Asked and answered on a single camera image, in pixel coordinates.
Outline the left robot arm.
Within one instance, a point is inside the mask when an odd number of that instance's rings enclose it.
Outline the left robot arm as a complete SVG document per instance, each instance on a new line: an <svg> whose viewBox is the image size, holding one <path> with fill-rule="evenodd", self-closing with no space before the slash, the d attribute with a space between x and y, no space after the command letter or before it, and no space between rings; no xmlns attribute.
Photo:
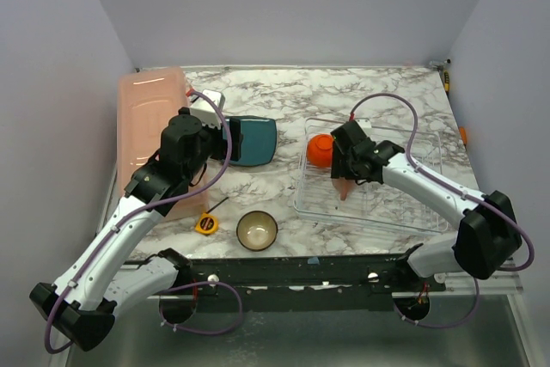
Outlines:
<svg viewBox="0 0 550 367"><path fill-rule="evenodd" d="M38 283L29 295L46 321L44 345L51 354L51 332L89 351L98 346L125 309L155 294L170 294L201 285L191 263L172 249L157 254L134 275L114 277L132 250L184 199L211 187L197 187L209 159L225 164L241 156L241 123L214 111L219 126L181 108L162 131L160 146L131 176L113 215L79 259L52 283Z"/></svg>

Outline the pink floral mug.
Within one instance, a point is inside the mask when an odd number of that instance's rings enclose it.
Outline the pink floral mug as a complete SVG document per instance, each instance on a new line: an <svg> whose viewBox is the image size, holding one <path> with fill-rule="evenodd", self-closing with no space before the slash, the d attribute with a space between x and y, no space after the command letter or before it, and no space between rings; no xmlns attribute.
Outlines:
<svg viewBox="0 0 550 367"><path fill-rule="evenodd" d="M333 186L339 194L339 199L345 201L348 196L353 193L357 184L354 180L347 180L345 178L333 179Z"/></svg>

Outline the beige bowl dark rim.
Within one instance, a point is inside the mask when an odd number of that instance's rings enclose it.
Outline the beige bowl dark rim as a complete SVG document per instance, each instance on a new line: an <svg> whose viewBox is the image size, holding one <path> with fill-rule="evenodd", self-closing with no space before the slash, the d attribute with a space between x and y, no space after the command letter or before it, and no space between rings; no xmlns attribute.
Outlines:
<svg viewBox="0 0 550 367"><path fill-rule="evenodd" d="M250 211L240 218L235 233L245 249L260 252L268 249L276 241L278 223L266 211Z"/></svg>

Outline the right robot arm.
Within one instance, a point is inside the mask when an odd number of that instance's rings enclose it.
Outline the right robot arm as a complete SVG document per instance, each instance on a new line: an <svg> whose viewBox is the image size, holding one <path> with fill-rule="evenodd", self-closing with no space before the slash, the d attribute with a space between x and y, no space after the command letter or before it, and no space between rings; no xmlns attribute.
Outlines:
<svg viewBox="0 0 550 367"><path fill-rule="evenodd" d="M454 228L407 252L406 264L417 277L465 272L485 280L522 246L510 199L503 193L486 195L460 187L414 160L398 144L373 141L355 120L332 130L331 136L332 178L400 190Z"/></svg>

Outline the orange bowl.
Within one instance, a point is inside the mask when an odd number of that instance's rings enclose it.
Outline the orange bowl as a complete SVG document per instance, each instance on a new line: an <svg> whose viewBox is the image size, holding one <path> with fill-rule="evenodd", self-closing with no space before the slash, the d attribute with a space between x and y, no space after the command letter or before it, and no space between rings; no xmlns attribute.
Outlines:
<svg viewBox="0 0 550 367"><path fill-rule="evenodd" d="M333 158L333 137L329 134L313 136L308 141L306 157L317 168L330 168Z"/></svg>

